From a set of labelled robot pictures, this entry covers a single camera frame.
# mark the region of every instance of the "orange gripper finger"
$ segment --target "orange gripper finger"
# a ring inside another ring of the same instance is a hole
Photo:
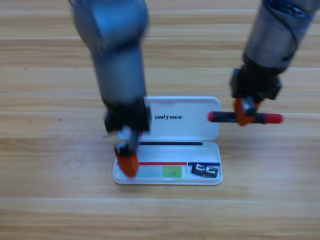
[[[130,178],[135,177],[139,168],[137,153],[132,153],[130,155],[119,155],[115,153],[115,155],[119,168],[123,171],[123,173]]]
[[[255,107],[259,108],[260,103],[256,103]],[[236,121],[240,126],[245,126],[252,123],[255,120],[254,116],[247,116],[244,113],[243,106],[242,106],[242,99],[236,98],[233,103],[233,108],[236,116]]]

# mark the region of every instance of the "wooden table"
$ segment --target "wooden table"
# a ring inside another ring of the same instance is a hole
[[[258,0],[148,0],[151,96],[232,110]],[[1,240],[320,239],[320,17],[277,101],[281,125],[222,124],[217,186],[123,186],[88,50],[66,0],[0,1]]]

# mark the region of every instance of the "open white case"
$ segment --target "open white case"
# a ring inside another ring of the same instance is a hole
[[[140,139],[139,170],[127,177],[115,159],[113,179],[119,184],[216,185],[223,179],[219,146],[219,123],[208,113],[221,111],[220,101],[207,96],[146,97],[151,107],[151,129]],[[119,132],[128,139],[129,132]]]

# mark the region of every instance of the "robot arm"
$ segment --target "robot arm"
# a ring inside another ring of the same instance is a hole
[[[320,0],[262,0],[247,46],[244,65],[230,81],[237,122],[254,121],[264,99],[276,99],[279,75],[292,62],[312,23]]]
[[[141,40],[148,25],[144,0],[71,1],[75,28],[88,47],[100,95],[108,112],[107,132],[129,127],[128,142],[115,147],[119,167],[136,175],[140,133],[150,130]]]

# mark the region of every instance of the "green square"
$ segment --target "green square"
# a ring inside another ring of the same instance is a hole
[[[181,166],[164,166],[162,171],[163,178],[182,178]]]

